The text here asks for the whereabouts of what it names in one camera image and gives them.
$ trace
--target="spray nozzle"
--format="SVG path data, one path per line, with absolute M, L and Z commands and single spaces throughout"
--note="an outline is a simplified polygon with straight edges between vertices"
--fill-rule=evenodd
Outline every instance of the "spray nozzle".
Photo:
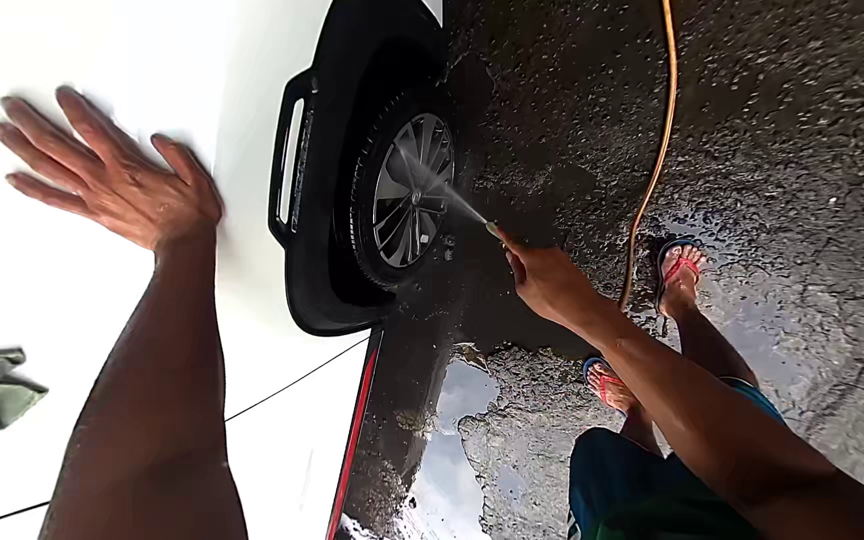
M 502 236 L 498 235 L 498 225 L 492 221 L 486 221 L 486 231 L 498 240 L 502 240 Z

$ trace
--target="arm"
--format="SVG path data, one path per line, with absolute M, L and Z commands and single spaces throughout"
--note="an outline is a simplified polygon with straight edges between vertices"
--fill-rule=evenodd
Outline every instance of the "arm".
M 636 326 L 593 289 L 565 252 L 527 248 L 502 236 L 526 304 L 598 348 L 682 462 L 762 532 L 776 538 L 864 537 L 864 486 Z
M 155 269 L 78 417 L 41 536 L 245 538 L 226 458 L 211 178 L 185 146 L 152 138 L 163 170 L 81 95 L 56 96 L 88 146 L 6 98 L 0 141 L 63 189 L 9 181 L 154 251 Z

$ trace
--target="hubcap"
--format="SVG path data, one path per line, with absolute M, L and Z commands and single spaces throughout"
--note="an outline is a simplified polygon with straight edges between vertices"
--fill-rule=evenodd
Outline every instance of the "hubcap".
M 452 137 L 435 114 L 398 131 L 385 153 L 372 204 L 372 232 L 382 260 L 404 268 L 435 239 L 449 208 L 455 174 Z

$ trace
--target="wheel arch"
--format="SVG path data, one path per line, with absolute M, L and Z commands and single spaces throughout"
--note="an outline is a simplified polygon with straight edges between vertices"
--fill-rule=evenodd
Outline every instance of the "wheel arch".
M 373 116 L 391 97 L 387 74 L 411 84 L 434 79 L 446 50 L 445 34 L 422 0 L 335 0 L 330 7 L 310 69 L 314 121 L 297 227 L 286 246 L 289 310 L 309 334 L 357 332 L 388 313 L 395 296 L 339 256 L 334 209 L 347 193 Z

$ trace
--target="wet asphalt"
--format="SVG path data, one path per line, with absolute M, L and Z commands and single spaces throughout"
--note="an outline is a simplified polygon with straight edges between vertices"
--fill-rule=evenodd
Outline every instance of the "wet asphalt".
M 698 240 L 703 311 L 864 483 L 864 0 L 673 10 L 678 110 L 631 316 L 678 345 L 651 305 L 654 251 Z M 459 190 L 612 298 L 665 113 L 662 24 L 658 0 L 446 2 Z M 344 512 L 390 538 L 435 516 L 455 524 L 439 537 L 474 537 L 476 517 L 493 539 L 565 537 L 572 442 L 618 416 L 582 385 L 590 347 L 516 297 L 498 242 L 460 215 L 443 232 L 387 321 Z

